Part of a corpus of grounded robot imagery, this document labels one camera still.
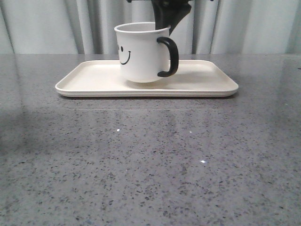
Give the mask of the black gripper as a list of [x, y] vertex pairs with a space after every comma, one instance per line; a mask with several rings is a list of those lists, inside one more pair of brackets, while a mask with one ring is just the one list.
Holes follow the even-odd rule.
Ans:
[[191, 11], [190, 0], [151, 0], [155, 29], [160, 30], [169, 27], [171, 34], [176, 26]]

